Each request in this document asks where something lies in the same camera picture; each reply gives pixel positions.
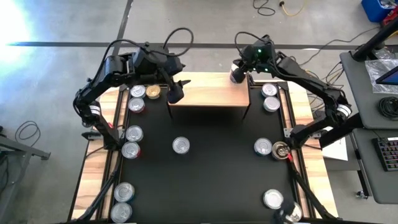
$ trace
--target concrete floor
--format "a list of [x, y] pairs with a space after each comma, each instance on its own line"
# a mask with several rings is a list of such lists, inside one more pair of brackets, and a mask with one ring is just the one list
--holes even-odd
[[[195, 33], [195, 43], [231, 44], [238, 31], [270, 34], [276, 44], [322, 45], [331, 39], [350, 40], [376, 27], [368, 22], [360, 0], [310, 1], [297, 17], [287, 17], [278, 1], [268, 6], [271, 17], [259, 16], [245, 0], [134, 0], [124, 38], [136, 42], [163, 42], [171, 30], [186, 26]], [[40, 126], [42, 137], [36, 147], [52, 153], [50, 160], [32, 159], [12, 214], [12, 223], [55, 223], [67, 219], [87, 142], [80, 136], [85, 129], [72, 109], [72, 99], [93, 77], [100, 63], [102, 47], [5, 47], [3, 43], [27, 42], [110, 42], [118, 36], [127, 0], [12, 1], [0, 7], [0, 124], [13, 136], [26, 120]], [[296, 11], [301, 1], [287, 1]], [[373, 30], [351, 44], [360, 45]], [[185, 33], [170, 42], [188, 41]], [[242, 35], [240, 43], [251, 43]], [[398, 44], [398, 39], [388, 40]], [[292, 50], [299, 62], [316, 51]], [[120, 52], [131, 49], [122, 48]], [[323, 50], [304, 68], [324, 77], [340, 59], [341, 50]], [[227, 72], [238, 57], [235, 49], [191, 49], [181, 57], [185, 71]], [[269, 74], [256, 75], [269, 78]], [[348, 99], [353, 96], [344, 76]], [[372, 199], [357, 200], [359, 180], [352, 172], [330, 172], [331, 186], [340, 216], [347, 220], [394, 223], [398, 205], [378, 205]]]

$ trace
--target can lid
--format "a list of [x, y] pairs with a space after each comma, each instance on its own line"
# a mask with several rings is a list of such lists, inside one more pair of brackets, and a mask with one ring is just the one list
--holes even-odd
[[267, 96], [275, 96], [278, 89], [271, 83], [266, 83], [262, 86], [262, 92]]
[[272, 146], [272, 153], [279, 159], [286, 159], [290, 153], [290, 147], [282, 141], [275, 142]]
[[189, 151], [190, 143], [185, 137], [177, 137], [173, 141], [173, 150], [178, 154], [185, 154]]
[[145, 96], [145, 86], [143, 85], [135, 85], [131, 88], [130, 94], [133, 97], [143, 97]]
[[264, 203], [271, 209], [280, 209], [280, 205], [284, 201], [283, 195], [275, 189], [270, 189], [264, 193]]
[[272, 151], [272, 143], [266, 138], [259, 138], [254, 143], [254, 150], [263, 156], [268, 155]]
[[157, 97], [160, 94], [160, 86], [151, 85], [147, 87], [146, 94], [149, 98]]
[[127, 202], [132, 198], [134, 192], [135, 192], [134, 187], [131, 184], [123, 182], [115, 187], [114, 198], [118, 202]]
[[140, 141], [143, 134], [144, 133], [142, 132], [142, 129], [139, 126], [133, 125], [127, 128], [126, 139], [132, 142]]
[[111, 210], [111, 218], [112, 221], [115, 223], [124, 223], [127, 221], [132, 214], [132, 208], [127, 203], [116, 203]]
[[139, 145], [135, 142], [127, 142], [122, 147], [122, 155], [128, 159], [135, 159], [139, 155]]
[[286, 219], [290, 222], [298, 222], [303, 217], [303, 210], [297, 202], [294, 202], [294, 209], [291, 215], [286, 215]]
[[264, 100], [264, 106], [272, 111], [275, 111], [275, 110], [279, 109], [280, 101], [278, 100], [278, 98], [276, 98], [274, 96], [268, 96]]
[[140, 111], [145, 106], [142, 98], [134, 97], [129, 101], [129, 109], [131, 111]]

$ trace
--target monitor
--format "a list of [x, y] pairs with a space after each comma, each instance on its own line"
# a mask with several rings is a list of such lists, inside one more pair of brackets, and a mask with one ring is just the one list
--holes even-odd
[[398, 66], [376, 80], [377, 84], [398, 85]]

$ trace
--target wooden platform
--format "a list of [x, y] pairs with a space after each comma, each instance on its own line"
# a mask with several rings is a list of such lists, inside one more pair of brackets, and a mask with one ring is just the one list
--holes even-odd
[[[182, 72], [176, 75], [176, 80], [192, 80], [187, 86], [184, 87], [185, 101], [179, 102], [181, 105], [190, 105], [192, 103], [196, 105], [212, 106], [212, 105], [225, 105], [225, 106], [245, 106], [248, 105], [247, 84], [234, 84], [231, 85], [228, 73], [193, 73], [193, 72]], [[263, 80], [266, 82], [274, 82], [275, 80]], [[295, 83], [288, 82], [290, 99], [293, 105], [293, 111], [295, 121], [297, 124], [307, 124], [313, 120], [310, 103], [308, 102], [307, 92], [301, 86]], [[122, 109], [119, 119], [119, 125], [123, 123], [124, 109], [126, 106], [126, 99], [128, 91], [124, 92]], [[221, 99], [215, 99], [212, 96], [222, 96]], [[100, 103], [103, 109], [103, 116], [107, 121], [112, 122], [114, 111], [116, 108], [116, 102], [118, 98], [118, 89], [109, 89], [101, 98]], [[289, 112], [287, 110], [287, 103], [285, 95], [281, 92], [282, 106], [285, 108], [285, 117], [288, 118]], [[286, 120], [287, 126], [291, 126], [290, 120]], [[307, 144], [315, 147], [320, 147], [319, 142], [316, 140], [309, 140]], [[88, 145], [87, 153], [101, 147], [102, 141], [97, 140], [90, 142]], [[323, 161], [322, 152], [318, 149], [312, 149], [309, 147], [303, 147], [303, 157], [305, 161], [305, 167], [307, 169], [308, 180], [313, 193], [317, 196], [319, 201], [325, 206], [325, 208], [334, 216], [338, 216], [333, 193], [331, 191], [328, 174], [326, 172], [325, 163]], [[113, 162], [116, 161], [117, 152], [113, 154]], [[293, 154], [297, 164], [297, 155]], [[106, 151], [100, 150], [92, 154], [84, 163], [83, 173], [78, 188], [76, 201], [73, 207], [72, 219], [78, 218], [84, 213], [86, 208], [94, 200], [101, 188], [102, 178], [104, 174], [104, 167], [106, 161]], [[306, 217], [308, 217], [308, 208], [306, 206], [306, 200], [303, 196], [301, 189], [300, 198], [303, 205], [303, 211]], [[106, 201], [103, 208], [103, 218], [107, 218], [109, 210], [110, 193], [108, 192]]]

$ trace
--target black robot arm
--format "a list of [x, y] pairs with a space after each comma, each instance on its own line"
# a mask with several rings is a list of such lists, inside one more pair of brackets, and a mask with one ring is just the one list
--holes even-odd
[[[235, 40], [239, 34], [249, 33], [239, 32], [236, 34]], [[242, 50], [237, 48], [241, 58], [233, 61], [238, 66], [231, 73], [233, 82], [241, 83], [246, 76], [246, 72], [267, 72], [271, 73], [273, 78], [277, 77], [299, 84], [319, 96], [325, 103], [325, 115], [322, 119], [307, 125], [296, 125], [291, 130], [290, 137], [286, 139], [291, 148], [302, 147], [314, 132], [327, 126], [337, 127], [348, 119], [351, 114], [351, 105], [347, 102], [343, 90], [333, 88], [309, 75], [300, 68], [295, 60], [282, 52], [276, 52], [274, 43], [268, 35], [262, 38], [252, 36], [257, 38], [254, 44], [247, 45]]]
[[100, 103], [96, 99], [107, 89], [122, 84], [133, 86], [158, 83], [169, 86], [169, 103], [178, 102], [184, 97], [183, 85], [189, 81], [173, 81], [173, 76], [184, 67], [177, 56], [169, 53], [167, 47], [146, 43], [137, 52], [106, 57], [94, 79], [88, 79], [87, 85], [77, 91], [73, 107], [84, 126], [95, 126], [102, 134], [105, 149], [117, 148], [119, 133], [104, 119]]

